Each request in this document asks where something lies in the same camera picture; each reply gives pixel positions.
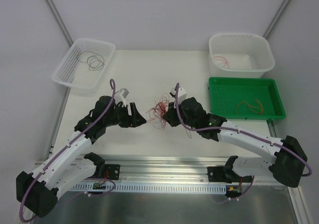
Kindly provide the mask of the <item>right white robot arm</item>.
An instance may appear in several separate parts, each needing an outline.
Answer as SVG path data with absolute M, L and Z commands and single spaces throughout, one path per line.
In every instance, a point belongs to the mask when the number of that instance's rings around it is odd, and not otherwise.
M 183 125 L 205 139 L 232 144 L 258 155 L 255 158 L 230 156 L 223 174 L 228 183 L 240 177 L 272 176 L 279 183 L 296 188 L 306 176 L 307 156 L 296 138 L 263 136 L 242 129 L 224 117 L 207 113 L 195 98 L 175 105 L 171 102 L 162 116 L 170 126 Z

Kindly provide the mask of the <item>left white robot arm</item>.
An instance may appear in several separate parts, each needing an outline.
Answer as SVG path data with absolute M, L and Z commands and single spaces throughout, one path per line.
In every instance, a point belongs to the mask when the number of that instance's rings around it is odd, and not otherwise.
M 57 152 L 31 173 L 18 174 L 17 200 L 39 217 L 46 216 L 60 197 L 78 182 L 104 175 L 105 161 L 93 152 L 86 154 L 77 166 L 71 167 L 71 163 L 103 136 L 108 127 L 139 127 L 146 122 L 135 103 L 125 106 L 110 96 L 101 96 Z

